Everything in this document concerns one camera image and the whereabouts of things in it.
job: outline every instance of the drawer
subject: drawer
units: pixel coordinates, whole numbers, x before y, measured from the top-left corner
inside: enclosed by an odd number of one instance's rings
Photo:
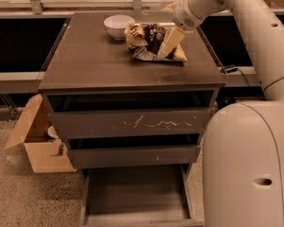
[[[188,227],[195,221],[181,166],[90,169],[80,226]]]
[[[189,109],[213,106],[218,88],[166,92],[84,92],[47,94],[52,112]]]
[[[69,139],[68,157],[75,168],[154,166],[196,162],[198,134]]]
[[[61,139],[203,133],[214,111],[156,110],[51,113]]]

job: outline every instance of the drawer front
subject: drawer front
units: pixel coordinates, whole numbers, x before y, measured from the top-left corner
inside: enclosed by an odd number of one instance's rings
[[[68,150],[67,154],[75,168],[155,166],[194,163],[200,149],[200,146],[91,148]]]
[[[71,139],[203,133],[212,114],[211,110],[51,113],[50,120],[62,139]]]

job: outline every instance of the cabinet top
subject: cabinet top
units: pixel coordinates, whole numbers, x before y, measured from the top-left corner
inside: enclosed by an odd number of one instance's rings
[[[104,13],[76,13],[48,65],[39,90],[166,91],[215,88],[225,84],[197,30],[181,45],[187,63],[132,59],[127,45],[104,29]]]

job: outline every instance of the white bowl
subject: white bowl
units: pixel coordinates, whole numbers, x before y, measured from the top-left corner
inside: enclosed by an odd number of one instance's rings
[[[133,21],[134,18],[126,15],[114,15],[104,20],[105,30],[118,41],[125,39],[125,25],[128,21]]]

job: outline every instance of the open drawer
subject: open drawer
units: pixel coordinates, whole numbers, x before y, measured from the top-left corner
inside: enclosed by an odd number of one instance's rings
[[[180,165],[90,169],[84,191],[80,226],[204,226]]]

